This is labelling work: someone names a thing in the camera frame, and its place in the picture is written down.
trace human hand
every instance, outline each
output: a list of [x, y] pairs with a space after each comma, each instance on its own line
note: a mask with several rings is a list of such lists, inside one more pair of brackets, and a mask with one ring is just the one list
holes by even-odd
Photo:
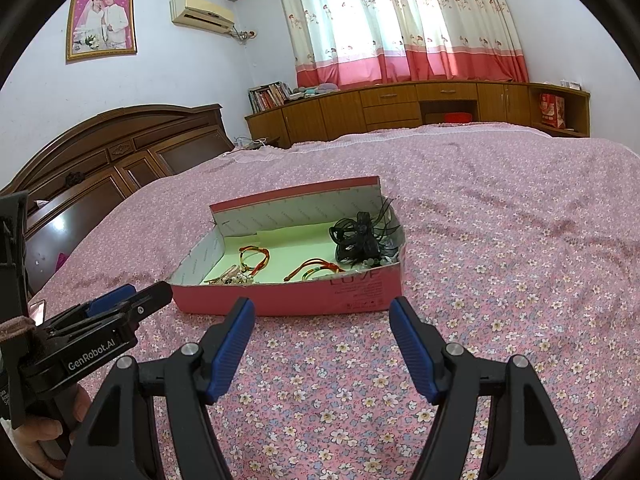
[[[91, 397], [78, 384], [73, 410], [76, 420], [82, 422], [90, 405]], [[38, 444], [39, 440], [55, 440], [62, 434], [62, 425], [59, 421], [44, 416], [29, 415], [27, 421], [20, 428], [13, 430], [13, 433], [16, 447], [29, 462], [52, 478], [62, 478], [62, 471], [51, 463]], [[69, 436], [72, 443], [74, 438], [75, 432]]]

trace silver bolt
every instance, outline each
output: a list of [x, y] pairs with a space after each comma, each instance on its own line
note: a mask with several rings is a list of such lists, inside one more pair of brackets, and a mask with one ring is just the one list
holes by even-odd
[[529, 360], [524, 357], [524, 355], [514, 355], [513, 364], [515, 364], [518, 368], [526, 368], [527, 366], [529, 366]]
[[180, 352], [182, 352], [183, 355], [195, 355], [199, 349], [198, 343], [186, 343], [182, 345]]
[[447, 345], [447, 352], [450, 355], [462, 355], [465, 352], [465, 348], [460, 343], [449, 343]]
[[118, 361], [116, 362], [116, 366], [118, 368], [120, 368], [121, 370], [126, 370], [127, 368], [129, 368], [131, 365], [133, 364], [133, 359], [131, 357], [129, 357], [128, 355], [125, 355], [124, 357], [121, 357], [120, 359], [118, 359]]

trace curtain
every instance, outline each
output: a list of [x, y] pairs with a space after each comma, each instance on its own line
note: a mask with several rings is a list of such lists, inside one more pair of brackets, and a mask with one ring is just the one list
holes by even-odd
[[504, 0], [282, 0], [299, 86], [528, 81]]

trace framed picture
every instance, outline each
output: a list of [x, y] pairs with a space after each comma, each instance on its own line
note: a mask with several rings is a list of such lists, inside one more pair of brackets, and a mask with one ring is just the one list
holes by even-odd
[[66, 60], [135, 54], [133, 0], [71, 0]]

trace groom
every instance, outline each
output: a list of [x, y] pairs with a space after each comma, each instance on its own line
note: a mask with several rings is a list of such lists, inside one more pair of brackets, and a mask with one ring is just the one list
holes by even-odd
[[126, 48], [127, 37], [125, 28], [129, 26], [129, 20], [124, 9], [114, 0], [104, 0], [104, 23], [107, 25], [107, 47]]

